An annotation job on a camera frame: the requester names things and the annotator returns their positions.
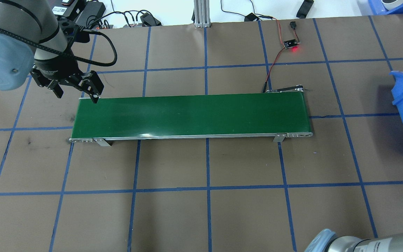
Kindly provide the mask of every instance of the grid line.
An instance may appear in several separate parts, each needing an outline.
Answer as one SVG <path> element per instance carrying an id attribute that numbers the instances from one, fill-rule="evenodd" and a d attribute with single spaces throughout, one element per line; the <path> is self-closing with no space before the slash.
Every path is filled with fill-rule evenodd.
<path id="1" fill-rule="evenodd" d="M 264 33 L 262 32 L 262 25 L 261 21 L 258 19 L 257 20 L 257 25 L 259 25 L 259 33 L 261 34 L 261 40 L 262 40 L 262 48 L 264 49 L 264 59 L 265 59 L 265 68 L 267 69 L 267 75 L 269 72 L 268 68 L 268 57 L 267 57 L 267 48 L 265 47 L 265 40 L 264 40 Z M 271 87 L 271 78 L 270 76 L 268 77 L 268 89 L 272 90 L 273 88 Z"/>
<path id="2" fill-rule="evenodd" d="M 68 180 L 68 172 L 69 172 L 69 166 L 71 164 L 71 156 L 72 156 L 72 150 L 73 149 L 74 149 L 74 143 L 72 142 L 71 146 L 69 147 L 68 161 L 66 162 L 66 169 L 65 169 L 65 172 L 64 172 L 64 176 L 63 176 L 63 183 L 62 183 L 62 189 L 60 191 L 59 205 L 57 206 L 56 219 L 54 221 L 54 227 L 52 229 L 51 242 L 49 244 L 49 252 L 52 252 L 52 250 L 54 248 L 54 241 L 56 239 L 57 226 L 59 224 L 61 206 L 63 204 L 64 190 L 66 188 L 66 181 Z"/>
<path id="3" fill-rule="evenodd" d="M 384 58 L 384 59 L 343 59 L 337 61 L 328 61 L 328 63 L 352 63 L 352 62 L 384 62 L 384 61 L 403 61 L 402 58 Z M 236 67 L 270 67 L 272 63 L 261 64 L 231 64 L 231 65 L 208 65 L 207 68 L 236 68 Z M 275 65 L 298 65 L 298 64 L 326 64 L 326 61 L 310 61 L 310 62 L 276 62 Z M 205 66 L 194 67 L 173 67 L 173 68 L 154 68 L 147 69 L 147 72 L 157 71 L 175 71 L 175 70 L 196 70 L 205 69 Z M 144 69 L 132 70 L 112 70 L 112 71 L 97 71 L 98 74 L 118 74 L 118 73 L 136 73 L 145 72 Z"/>
<path id="4" fill-rule="evenodd" d="M 365 186 L 403 185 L 399 181 L 373 181 L 363 182 Z M 358 187 L 360 182 L 343 183 L 312 183 L 312 184 L 287 184 L 287 185 L 219 185 L 210 186 L 210 190 L 252 190 L 252 189 L 277 189 L 277 188 L 326 188 L 326 187 Z M 80 194 L 112 194 L 112 193 L 155 193 L 165 191 L 197 191 L 207 190 L 208 187 L 181 187 L 181 188 L 145 188 L 145 189 L 112 189 L 112 190 L 69 190 L 65 195 Z M 28 191 L 28 192 L 0 192 L 0 196 L 26 196 L 26 195 L 60 195 L 61 191 Z"/>
<path id="5" fill-rule="evenodd" d="M 4 168 L 4 163 L 5 163 L 5 160 L 6 160 L 6 157 L 7 157 L 8 150 L 10 148 L 10 144 L 11 144 L 12 139 L 13 139 L 13 134 L 15 133 L 16 124 L 18 123 L 18 119 L 20 118 L 21 110 L 23 109 L 24 101 L 26 100 L 27 91 L 29 90 L 30 82 L 32 81 L 32 76 L 29 76 L 28 78 L 29 78 L 29 80 L 27 81 L 26 89 L 24 90 L 23 98 L 21 99 L 20 107 L 18 108 L 18 113 L 16 114 L 16 118 L 15 118 L 15 121 L 13 123 L 12 131 L 10 132 L 10 137 L 8 139 L 8 142 L 7 142 L 7 147 L 5 149 L 3 158 L 1 160 L 0 178 L 1 178 L 1 173 L 3 171 L 3 168 Z"/>
<path id="6" fill-rule="evenodd" d="M 96 41 L 97 41 L 97 35 L 94 35 L 93 45 L 91 47 L 91 52 L 90 52 L 90 60 L 93 59 L 94 48 L 96 47 Z M 89 72 L 90 68 L 91 68 L 91 64 L 88 64 L 88 66 L 86 67 L 86 72 Z M 82 91 L 82 94 L 80 95 L 80 97 L 83 98 L 84 96 L 85 96 L 85 92 Z M 69 166 L 71 165 L 71 158 L 72 158 L 73 150 L 74 150 L 74 143 L 72 142 L 71 146 L 69 147 L 68 161 L 66 163 L 66 169 L 64 172 L 64 176 L 63 176 L 63 183 L 62 183 L 62 189 L 60 191 L 59 204 L 57 206 L 56 219 L 54 221 L 54 227 L 52 229 L 52 235 L 51 235 L 51 242 L 49 244 L 49 252 L 52 252 L 52 250 L 54 249 L 54 242 L 55 242 L 55 238 L 56 238 L 57 226 L 59 223 L 61 206 L 63 204 L 64 191 L 66 188 L 66 182 L 68 180 L 68 172 L 69 172 Z"/>
<path id="7" fill-rule="evenodd" d="M 285 174 L 284 156 L 283 156 L 283 149 L 282 149 L 281 142 L 278 143 L 278 151 L 280 154 L 281 173 L 283 176 L 284 194 L 285 194 L 286 204 L 287 204 L 287 216 L 288 216 L 288 223 L 289 223 L 289 227 L 290 227 L 291 245 L 293 246 L 293 251 L 297 251 L 296 250 L 295 230 L 293 228 L 293 218 L 291 215 L 290 197 L 288 194 L 288 185 L 287 185 L 287 178 L 286 178 L 286 174 Z"/>
<path id="8" fill-rule="evenodd" d="M 203 28 L 203 43 L 205 48 L 205 95 L 208 95 L 208 32 Z M 206 213 L 208 226 L 208 252 L 212 252 L 212 228 L 211 228 L 211 171 L 209 157 L 209 138 L 206 139 Z"/>
<path id="9" fill-rule="evenodd" d="M 142 83 L 142 97 L 146 95 L 146 83 L 147 83 L 147 71 L 149 64 L 149 48 L 150 48 L 150 34 L 151 28 L 149 27 L 149 31 L 147 33 L 147 47 L 146 47 L 146 62 L 144 63 L 144 83 Z"/>
<path id="10" fill-rule="evenodd" d="M 373 19 L 371 16 L 368 16 L 369 22 L 371 23 L 371 26 L 373 27 L 374 34 L 376 35 L 377 41 L 379 42 L 380 48 L 382 49 L 382 53 L 385 56 L 385 60 L 387 61 L 388 67 L 390 68 L 390 71 L 393 71 L 393 67 L 391 66 L 390 60 L 388 59 L 387 53 L 385 51 L 385 48 L 382 45 L 382 41 L 380 40 L 379 33 L 377 33 L 376 26 L 374 26 Z"/>
<path id="11" fill-rule="evenodd" d="M 206 206 L 208 212 L 208 251 L 212 252 L 212 228 L 211 228 L 211 165 L 209 157 L 209 138 L 206 139 Z"/>
<path id="12" fill-rule="evenodd" d="M 384 117 L 384 116 L 398 116 L 399 113 L 375 113 L 375 114 L 346 114 L 346 118 L 352 117 Z M 310 116 L 311 119 L 322 118 L 341 118 L 341 115 L 326 115 L 326 116 Z M 56 131 L 56 130 L 71 130 L 72 126 L 58 126 L 58 127 L 32 127 L 32 128 L 15 128 L 15 131 Z M 0 131 L 11 131 L 11 128 L 0 128 Z"/>
<path id="13" fill-rule="evenodd" d="M 135 162 L 135 175 L 133 177 L 133 190 L 132 190 L 132 204 L 130 206 L 130 223 L 128 225 L 128 240 L 127 240 L 127 251 L 132 250 L 132 239 L 133 239 L 133 218 L 135 215 L 135 203 L 136 203 L 136 188 L 138 185 L 138 172 L 139 172 L 139 154 L 141 150 L 141 140 L 138 140 L 136 147 L 136 162 Z"/>
<path id="14" fill-rule="evenodd" d="M 332 87 L 334 88 L 334 93 L 335 93 L 335 96 L 336 96 L 336 99 L 337 99 L 337 103 L 339 105 L 340 114 L 341 114 L 341 117 L 342 117 L 342 120 L 343 120 L 343 125 L 344 125 L 345 131 L 346 131 L 347 140 L 349 142 L 349 147 L 351 148 L 352 158 L 354 160 L 355 170 L 356 170 L 357 176 L 359 178 L 363 199 L 365 201 L 366 211 L 368 212 L 369 222 L 371 223 L 371 228 L 373 230 L 373 235 L 374 235 L 374 237 L 377 238 L 376 225 L 374 224 L 373 215 L 371 213 L 371 207 L 369 206 L 368 196 L 366 195 L 365 185 L 363 184 L 363 178 L 362 178 L 362 175 L 360 173 L 360 167 L 359 167 L 359 163 L 357 161 L 357 156 L 355 155 L 354 145 L 352 144 L 352 139 L 351 139 L 351 135 L 349 133 L 349 128 L 347 126 L 346 117 L 344 116 L 343 107 L 342 107 L 342 104 L 341 104 L 341 101 L 340 101 L 340 96 L 339 96 L 339 93 L 338 93 L 338 90 L 337 90 L 337 86 L 335 85 L 334 76 L 332 75 L 331 66 L 330 66 L 330 64 L 328 62 L 326 50 L 324 48 L 323 41 L 321 39 L 320 30 L 318 29 L 317 21 L 315 19 L 312 19 L 312 20 L 313 20 L 313 24 L 315 25 L 315 29 L 317 30 L 317 35 L 318 35 L 318 39 L 320 41 L 321 50 L 323 51 L 324 59 L 326 60 L 327 70 L 329 72 Z"/>
<path id="15" fill-rule="evenodd" d="M 146 95 L 146 85 L 147 85 L 147 68 L 149 64 L 149 49 L 150 49 L 150 35 L 151 27 L 147 32 L 147 47 L 146 47 L 146 60 L 144 63 L 144 83 L 142 86 L 142 97 Z M 136 162 L 135 162 L 135 175 L 133 177 L 133 193 L 132 193 L 132 204 L 130 206 L 130 223 L 128 225 L 128 239 L 127 239 L 127 252 L 132 250 L 132 239 L 133 239 L 133 221 L 135 216 L 135 204 L 136 204 L 136 188 L 138 184 L 138 172 L 139 172 L 139 155 L 141 152 L 141 140 L 138 140 L 136 147 Z"/>

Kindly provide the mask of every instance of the electrical cable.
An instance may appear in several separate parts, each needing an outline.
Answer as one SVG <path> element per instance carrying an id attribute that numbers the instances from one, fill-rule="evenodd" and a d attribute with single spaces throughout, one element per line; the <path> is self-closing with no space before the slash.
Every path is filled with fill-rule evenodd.
<path id="1" fill-rule="evenodd" d="M 298 38 L 298 35 L 296 34 L 296 30 L 293 29 L 293 32 L 295 33 L 296 41 L 299 43 L 299 38 Z"/>
<path id="2" fill-rule="evenodd" d="M 254 3 L 253 3 L 253 1 L 250 0 L 250 2 L 251 2 L 251 6 L 253 7 L 253 13 L 256 14 L 256 11 L 254 10 Z"/>
<path id="3" fill-rule="evenodd" d="M 107 21 L 107 19 L 104 20 L 104 26 L 106 29 L 110 29 L 110 23 Z"/>
<path id="4" fill-rule="evenodd" d="M 123 14 L 123 16 L 124 16 L 124 18 L 125 18 L 125 21 L 126 21 L 127 24 L 128 24 L 128 27 L 131 27 L 131 26 L 130 26 L 130 22 L 128 22 L 128 18 L 127 18 L 127 16 L 125 15 L 125 13 L 127 13 L 127 12 L 130 12 L 130 11 L 125 11 L 125 12 L 114 11 L 114 12 L 110 12 L 110 13 L 108 13 L 107 15 L 104 15 L 104 16 L 100 17 L 99 19 L 95 19 L 95 20 L 93 21 L 93 23 L 87 25 L 86 28 L 87 28 L 87 29 L 91 29 L 91 27 L 92 27 L 95 23 L 99 23 L 100 20 L 105 19 L 107 16 L 110 16 L 110 15 L 112 15 L 112 14 Z"/>
<path id="5" fill-rule="evenodd" d="M 150 16 L 153 18 L 153 21 L 155 22 L 155 26 L 157 26 L 157 25 L 158 25 L 158 24 L 156 23 L 156 19 L 155 19 L 155 17 L 152 15 L 152 13 L 151 13 L 150 11 L 145 10 L 145 9 L 142 9 L 142 10 L 135 10 L 135 11 L 137 11 L 137 12 L 138 12 L 138 13 L 136 13 L 136 22 L 138 21 L 138 15 L 139 15 L 139 13 L 143 14 L 143 12 L 147 12 L 147 13 L 149 13 L 149 14 L 150 14 Z"/>
<path id="6" fill-rule="evenodd" d="M 222 0 L 220 0 L 220 9 L 221 9 L 223 12 L 225 12 L 225 13 L 231 13 L 231 14 L 236 14 L 236 15 L 240 15 L 240 16 L 245 17 L 245 15 L 242 15 L 242 14 L 240 14 L 240 13 L 224 10 L 223 4 L 222 4 Z"/>
<path id="7" fill-rule="evenodd" d="M 280 58 L 280 56 L 284 50 L 285 50 L 285 47 L 282 48 L 280 52 L 278 52 L 278 54 L 275 58 L 275 61 L 273 62 L 273 64 L 271 64 L 270 70 L 268 70 L 267 78 L 265 79 L 264 87 L 262 88 L 262 93 L 265 93 L 265 91 L 267 89 L 268 79 L 270 78 L 271 70 L 273 69 L 273 66 L 276 64 L 276 62 L 278 61 L 278 59 Z"/>
<path id="8" fill-rule="evenodd" d="M 0 33 L 3 34 L 3 35 L 7 35 L 7 36 L 9 36 L 9 37 L 11 37 L 13 39 L 19 40 L 19 41 L 21 41 L 21 42 L 23 42 L 23 43 L 25 43 L 27 45 L 34 46 L 34 47 L 36 47 L 36 48 L 38 48 L 40 50 L 47 51 L 47 52 L 53 53 L 53 54 L 57 54 L 59 56 L 62 56 L 62 57 L 68 58 L 68 59 L 74 59 L 74 60 L 77 60 L 77 61 L 80 61 L 80 62 L 85 62 L 85 63 L 88 63 L 88 64 L 98 65 L 100 67 L 110 67 L 110 66 L 116 64 L 116 62 L 117 62 L 117 52 L 116 52 L 115 46 L 113 45 L 113 42 L 110 40 L 110 38 L 107 35 L 105 35 L 104 33 L 99 32 L 99 31 L 88 30 L 86 32 L 88 32 L 89 34 L 101 35 L 102 37 L 104 37 L 108 41 L 108 43 L 110 43 L 110 46 L 111 46 L 111 48 L 113 50 L 113 54 L 114 54 L 114 59 L 113 59 L 112 62 L 110 62 L 110 63 L 102 63 L 102 62 L 95 62 L 95 61 L 92 61 L 90 59 L 80 58 L 78 56 L 74 56 L 72 54 L 65 53 L 63 51 L 58 51 L 56 49 L 52 49 L 52 48 L 43 46 L 43 45 L 41 45 L 41 44 L 39 44 L 37 42 L 34 42 L 32 40 L 28 40 L 27 38 L 21 37 L 20 35 L 16 35 L 15 33 L 11 33 L 8 30 L 4 30 L 4 29 L 0 28 Z"/>
<path id="9" fill-rule="evenodd" d="M 113 9 L 113 11 L 115 11 L 115 7 L 113 6 L 113 0 L 110 0 L 110 2 L 112 3 L 112 9 Z"/>
<path id="10" fill-rule="evenodd" d="M 280 24 L 280 21 L 278 20 L 278 19 L 275 19 L 276 20 L 276 23 L 277 23 L 277 25 L 278 25 L 278 27 L 279 27 L 279 31 L 280 31 L 280 43 L 281 43 L 281 45 L 284 45 L 284 43 L 283 43 L 283 37 L 282 37 L 282 33 L 281 33 L 281 24 Z"/>

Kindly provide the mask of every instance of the light blue joint cover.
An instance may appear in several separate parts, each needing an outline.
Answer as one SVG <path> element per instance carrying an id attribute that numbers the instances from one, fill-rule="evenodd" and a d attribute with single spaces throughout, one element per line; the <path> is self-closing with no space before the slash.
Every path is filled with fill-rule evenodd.
<path id="1" fill-rule="evenodd" d="M 336 238 L 337 236 L 334 231 L 324 229 L 313 239 L 304 252 L 325 252 L 329 243 Z"/>
<path id="2" fill-rule="evenodd" d="M 28 45 L 0 34 L 0 90 L 21 87 L 34 65 L 34 53 Z"/>

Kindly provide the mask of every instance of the power adapter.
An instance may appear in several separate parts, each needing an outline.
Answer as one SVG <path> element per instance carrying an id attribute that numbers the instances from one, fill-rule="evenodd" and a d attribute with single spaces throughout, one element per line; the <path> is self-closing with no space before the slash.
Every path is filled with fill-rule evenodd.
<path id="1" fill-rule="evenodd" d="M 101 2 L 86 2 L 85 8 L 77 17 L 75 23 L 79 26 L 87 27 L 92 24 L 94 20 L 100 19 L 105 12 L 105 5 Z"/>
<path id="2" fill-rule="evenodd" d="M 158 19 L 155 19 L 149 13 L 144 13 L 141 16 L 141 22 L 143 27 L 157 27 L 161 26 L 161 22 Z"/>

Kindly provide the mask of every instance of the metal post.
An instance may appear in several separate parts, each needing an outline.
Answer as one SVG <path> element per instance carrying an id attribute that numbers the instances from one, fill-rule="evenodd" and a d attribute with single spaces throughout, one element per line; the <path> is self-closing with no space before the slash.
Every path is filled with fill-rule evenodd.
<path id="1" fill-rule="evenodd" d="M 194 0 L 195 27 L 211 27 L 209 18 L 209 0 Z"/>

